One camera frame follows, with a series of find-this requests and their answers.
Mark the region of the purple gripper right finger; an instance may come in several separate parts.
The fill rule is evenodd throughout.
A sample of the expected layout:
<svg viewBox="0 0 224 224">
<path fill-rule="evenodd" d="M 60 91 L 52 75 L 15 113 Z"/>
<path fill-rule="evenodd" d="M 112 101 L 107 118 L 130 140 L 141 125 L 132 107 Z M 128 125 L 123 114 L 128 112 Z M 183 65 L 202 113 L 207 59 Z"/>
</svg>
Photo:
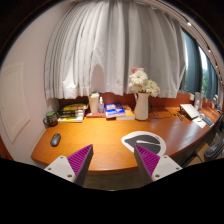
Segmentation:
<svg viewBox="0 0 224 224">
<path fill-rule="evenodd" d="M 135 146 L 134 156 L 145 185 L 182 169 L 168 155 L 159 156 L 139 145 Z"/>
</svg>

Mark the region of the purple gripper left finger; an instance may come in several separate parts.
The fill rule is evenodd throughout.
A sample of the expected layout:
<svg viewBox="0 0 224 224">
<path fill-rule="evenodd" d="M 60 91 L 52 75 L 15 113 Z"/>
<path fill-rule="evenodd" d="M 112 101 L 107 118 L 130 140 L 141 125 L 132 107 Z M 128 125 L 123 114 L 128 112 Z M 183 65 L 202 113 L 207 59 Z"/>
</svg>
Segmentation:
<svg viewBox="0 0 224 224">
<path fill-rule="evenodd" d="M 93 156 L 93 145 L 90 144 L 68 157 L 60 155 L 50 163 L 45 171 L 82 186 Z"/>
</svg>

